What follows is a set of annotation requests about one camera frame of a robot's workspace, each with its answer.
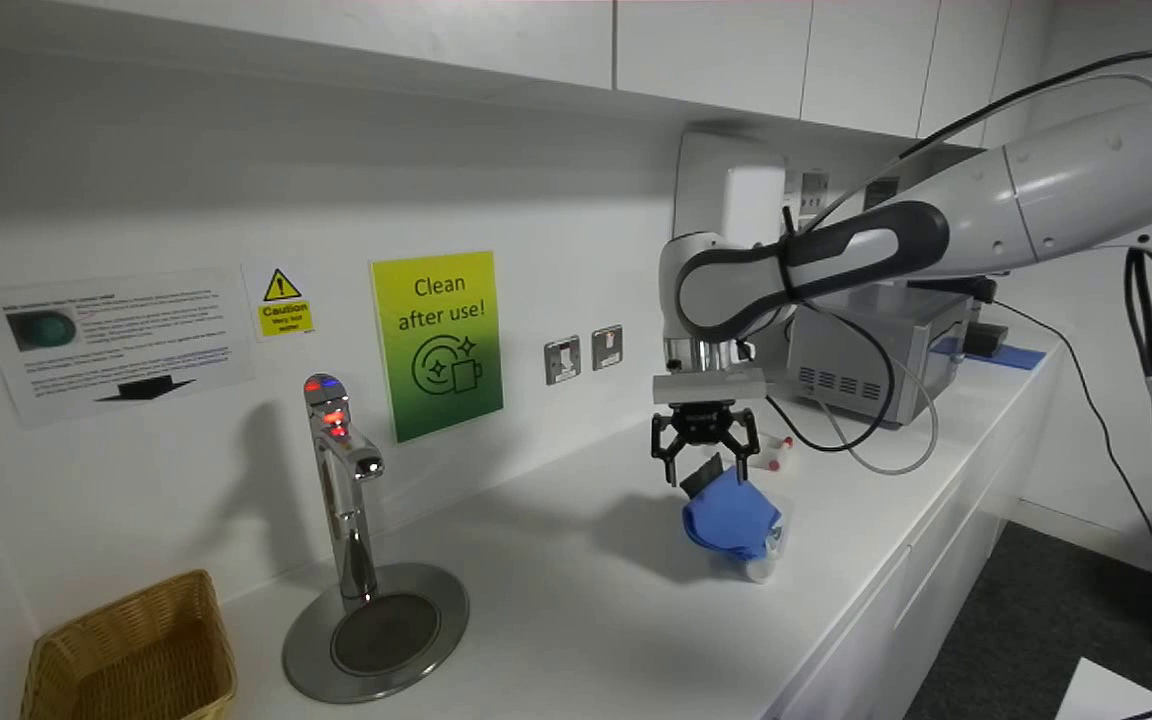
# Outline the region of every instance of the white wall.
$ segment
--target white wall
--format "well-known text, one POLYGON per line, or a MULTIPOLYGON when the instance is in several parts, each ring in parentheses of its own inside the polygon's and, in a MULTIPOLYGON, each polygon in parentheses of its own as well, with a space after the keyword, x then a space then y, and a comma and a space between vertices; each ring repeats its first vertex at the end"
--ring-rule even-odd
POLYGON ((217 393, 20 429, 0 386, 0 718, 31 632, 126 588, 191 563, 223 598, 318 584, 317 368, 386 453, 381 525, 636 425, 673 152, 677 130, 0 55, 0 288, 284 260, 318 299, 311 340, 255 346, 217 393), (366 265, 465 250, 496 253, 502 414, 394 447, 366 265), (543 390, 543 340, 596 323, 628 323, 628 362, 543 390))
MULTIPOLYGON (((1047 72, 1101 60, 1126 48, 1152 48, 1152 0, 1060 0, 1047 72)), ((1101 81, 1056 92, 1036 105, 1036 125, 1056 125, 1079 114, 1149 100, 1143 83, 1101 81)), ((1060 265, 1017 271, 1003 299, 1051 320, 1072 338, 1089 365, 1096 399, 1110 421, 1125 467, 1134 482, 1152 517, 1152 440, 1149 398, 1132 355, 1121 292, 1121 253, 1072 256, 1060 265)), ((1110 478, 1101 433, 1063 368, 1051 435, 1036 447, 1039 466, 1027 483, 1025 525, 1075 540, 1083 547, 1152 568, 1152 547, 1126 492, 1110 478)))

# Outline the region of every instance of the white countertop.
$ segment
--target white countertop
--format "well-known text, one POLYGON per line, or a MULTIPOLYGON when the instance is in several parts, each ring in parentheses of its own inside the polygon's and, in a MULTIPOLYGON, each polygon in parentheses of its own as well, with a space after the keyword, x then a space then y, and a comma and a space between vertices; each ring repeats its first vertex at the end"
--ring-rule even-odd
MULTIPOLYGON (((682 540, 682 495, 647 462, 647 425, 617 433, 374 546, 381 562, 455 571, 470 598, 455 658, 392 699, 333 710, 284 681, 284 632, 311 588, 227 605, 235 718, 765 718, 820 662, 1039 374, 968 362, 935 404, 941 447, 913 478, 871 478, 849 458, 793 447, 784 471, 758 483, 789 511, 789 547, 765 584, 718 571, 682 540)), ((817 414, 793 404, 793 416, 831 440, 817 414)), ((862 458, 899 466, 919 458, 922 440, 919 416, 903 433, 879 433, 862 458)))

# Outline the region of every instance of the green sign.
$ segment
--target green sign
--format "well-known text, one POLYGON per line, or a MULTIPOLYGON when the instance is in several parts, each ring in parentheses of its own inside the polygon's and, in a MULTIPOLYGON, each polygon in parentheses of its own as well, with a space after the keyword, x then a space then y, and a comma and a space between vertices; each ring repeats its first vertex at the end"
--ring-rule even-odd
POLYGON ((370 265, 394 435, 502 407, 493 253, 370 265))

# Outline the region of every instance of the power outlet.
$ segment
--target power outlet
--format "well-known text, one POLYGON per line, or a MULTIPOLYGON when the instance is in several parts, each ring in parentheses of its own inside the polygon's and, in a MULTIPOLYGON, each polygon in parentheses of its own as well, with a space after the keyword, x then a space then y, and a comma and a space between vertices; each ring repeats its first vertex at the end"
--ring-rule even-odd
POLYGON ((592 334, 592 340, 587 340, 592 374, 612 368, 618 362, 624 362, 624 329, 606 323, 606 329, 592 334))
POLYGON ((543 346, 543 386, 568 386, 579 375, 579 338, 543 346))

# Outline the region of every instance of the gray cable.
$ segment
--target gray cable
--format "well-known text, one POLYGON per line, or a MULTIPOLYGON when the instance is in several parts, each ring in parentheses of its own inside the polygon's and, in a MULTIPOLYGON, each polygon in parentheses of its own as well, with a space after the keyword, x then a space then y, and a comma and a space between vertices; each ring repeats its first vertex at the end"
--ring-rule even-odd
MULTIPOLYGON (((849 433, 843 433, 843 425, 831 416, 831 407, 820 404, 820 399, 817 399, 817 407, 829 416, 829 425, 831 425, 831 433, 839 435, 839 443, 849 443, 849 433)), ((941 440, 935 404, 928 404, 928 414, 930 414, 930 435, 928 435, 928 447, 922 447, 913 466, 903 466, 903 467, 882 467, 882 466, 862 462, 854 447, 849 447, 849 458, 850 458, 858 467, 876 471, 876 478, 909 478, 909 471, 922 467, 922 466, 935 458, 935 440, 941 440)))

